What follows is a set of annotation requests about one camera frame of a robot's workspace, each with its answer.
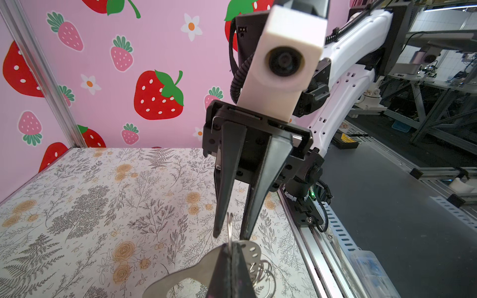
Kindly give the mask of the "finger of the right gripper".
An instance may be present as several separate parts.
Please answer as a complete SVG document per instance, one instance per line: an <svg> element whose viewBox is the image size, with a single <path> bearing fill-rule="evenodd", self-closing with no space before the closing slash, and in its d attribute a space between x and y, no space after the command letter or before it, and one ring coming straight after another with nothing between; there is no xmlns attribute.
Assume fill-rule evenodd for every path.
<svg viewBox="0 0 477 298"><path fill-rule="evenodd" d="M277 180L292 150L293 141L290 137L268 138L265 151L260 155L258 168L249 183L240 231L241 240L250 239L265 197Z"/></svg>
<svg viewBox="0 0 477 298"><path fill-rule="evenodd" d="M213 230L214 238L220 236L226 218L247 128L244 125L227 121L222 125L221 132L221 170Z"/></svg>

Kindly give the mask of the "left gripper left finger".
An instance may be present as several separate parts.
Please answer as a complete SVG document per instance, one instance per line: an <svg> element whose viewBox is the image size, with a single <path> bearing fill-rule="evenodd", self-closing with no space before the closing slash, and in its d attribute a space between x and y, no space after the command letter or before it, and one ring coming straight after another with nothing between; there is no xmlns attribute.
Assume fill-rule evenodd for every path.
<svg viewBox="0 0 477 298"><path fill-rule="evenodd" d="M227 243L220 247L219 256L217 257L206 297L232 297L232 253Z"/></svg>

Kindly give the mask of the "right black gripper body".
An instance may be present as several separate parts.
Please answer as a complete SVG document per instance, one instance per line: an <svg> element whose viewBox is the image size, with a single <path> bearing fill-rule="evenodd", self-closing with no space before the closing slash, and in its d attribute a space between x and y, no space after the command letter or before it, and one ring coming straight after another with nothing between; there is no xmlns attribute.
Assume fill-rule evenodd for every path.
<svg viewBox="0 0 477 298"><path fill-rule="evenodd" d="M277 190L295 180L305 185L318 182L322 176L324 159L319 149L313 145L313 134L295 124L287 124L257 112L214 100L206 109L206 123L203 127L202 149L204 156L216 157L214 183L217 190L221 186L222 139L227 136L233 141L226 146L242 145L236 175L233 180L250 184L265 159L267 146L272 137L283 137L291 141L292 149L283 169L270 186Z"/></svg>

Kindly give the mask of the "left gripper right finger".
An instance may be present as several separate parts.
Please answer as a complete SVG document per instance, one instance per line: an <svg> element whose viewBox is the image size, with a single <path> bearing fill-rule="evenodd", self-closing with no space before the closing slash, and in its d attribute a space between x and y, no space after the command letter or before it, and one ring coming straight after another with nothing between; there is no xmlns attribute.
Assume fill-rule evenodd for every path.
<svg viewBox="0 0 477 298"><path fill-rule="evenodd" d="M238 243L232 244L231 297L255 298L255 291L247 269L247 263Z"/></svg>

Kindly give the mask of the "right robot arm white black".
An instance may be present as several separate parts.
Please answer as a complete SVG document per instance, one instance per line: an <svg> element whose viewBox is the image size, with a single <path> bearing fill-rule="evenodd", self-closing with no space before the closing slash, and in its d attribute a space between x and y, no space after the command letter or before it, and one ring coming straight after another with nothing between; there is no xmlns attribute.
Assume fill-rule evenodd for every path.
<svg viewBox="0 0 477 298"><path fill-rule="evenodd" d="M299 224L322 224L309 195L327 149L357 100L399 58L412 1L374 1L327 34L327 1L275 1L233 17L231 103L206 110L202 149L216 165L213 236L221 234L232 188L248 184L240 238L248 240L268 193L282 190Z"/></svg>

